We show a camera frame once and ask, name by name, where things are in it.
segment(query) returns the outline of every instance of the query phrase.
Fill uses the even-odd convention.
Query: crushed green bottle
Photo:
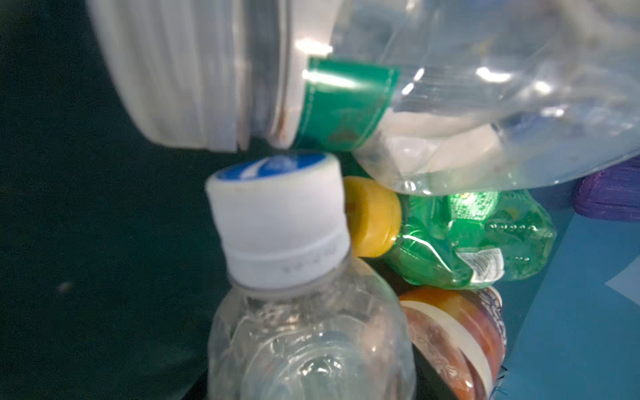
[[[406,196],[377,182],[344,179],[353,251],[383,257],[407,282],[479,289],[540,272],[556,238],[526,190]]]

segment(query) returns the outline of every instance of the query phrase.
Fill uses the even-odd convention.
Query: translucent white cap
[[[206,184],[228,273],[250,289],[305,284],[349,251],[340,163],[331,154],[271,156]]]

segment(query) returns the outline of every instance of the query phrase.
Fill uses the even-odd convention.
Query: purple object
[[[573,195],[578,214],[599,220],[640,221],[640,157],[589,175]]]

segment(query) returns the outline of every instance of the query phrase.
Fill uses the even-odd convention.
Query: green seal strip
[[[389,107],[399,72],[380,65],[312,57],[294,147],[352,151]]]

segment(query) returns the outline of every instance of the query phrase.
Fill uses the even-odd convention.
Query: blue cap top
[[[265,157],[232,165],[216,173],[220,180],[255,180],[300,171],[322,162],[326,156],[317,154],[290,154]]]

